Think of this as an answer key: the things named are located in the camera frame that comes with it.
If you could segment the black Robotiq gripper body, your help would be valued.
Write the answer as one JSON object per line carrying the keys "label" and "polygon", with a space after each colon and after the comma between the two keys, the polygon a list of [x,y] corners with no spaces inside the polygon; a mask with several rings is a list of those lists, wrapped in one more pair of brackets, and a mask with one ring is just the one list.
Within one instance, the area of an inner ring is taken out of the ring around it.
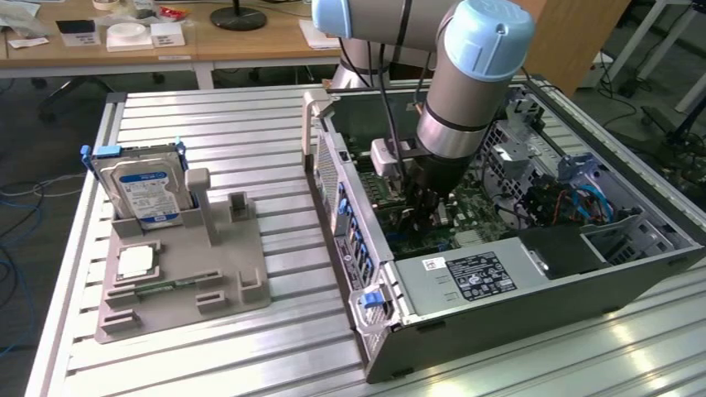
{"label": "black Robotiq gripper body", "polygon": [[424,155],[413,160],[412,180],[426,190],[446,197],[468,172],[470,158],[449,159],[437,155]]}

